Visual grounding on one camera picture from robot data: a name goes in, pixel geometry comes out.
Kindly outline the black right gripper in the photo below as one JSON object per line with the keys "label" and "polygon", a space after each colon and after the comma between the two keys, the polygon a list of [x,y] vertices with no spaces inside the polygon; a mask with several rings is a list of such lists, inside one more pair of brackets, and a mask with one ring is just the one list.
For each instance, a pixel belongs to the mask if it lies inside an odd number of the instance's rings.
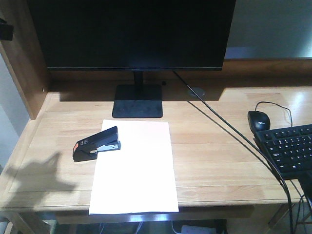
{"label": "black right gripper", "polygon": [[311,171],[304,172],[298,177],[298,181],[304,192],[304,195],[306,197],[307,203],[311,211],[312,210],[312,172]]}

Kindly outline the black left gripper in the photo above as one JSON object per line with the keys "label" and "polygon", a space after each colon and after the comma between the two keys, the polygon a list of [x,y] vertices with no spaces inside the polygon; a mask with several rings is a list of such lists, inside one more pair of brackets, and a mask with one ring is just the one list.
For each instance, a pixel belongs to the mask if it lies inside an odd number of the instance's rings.
{"label": "black left gripper", "polygon": [[0,19],[0,39],[13,40],[14,27],[5,20]]}

